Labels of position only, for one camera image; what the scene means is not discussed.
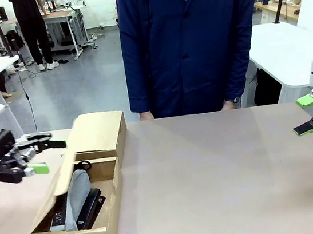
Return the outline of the person's left hand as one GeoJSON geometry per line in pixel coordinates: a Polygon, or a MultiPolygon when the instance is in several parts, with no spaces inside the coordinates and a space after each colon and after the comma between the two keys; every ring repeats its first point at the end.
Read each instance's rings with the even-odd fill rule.
{"type": "Polygon", "coordinates": [[[238,103],[235,103],[233,101],[225,101],[224,105],[222,106],[222,111],[226,110],[234,110],[235,108],[238,107],[238,103]]]}

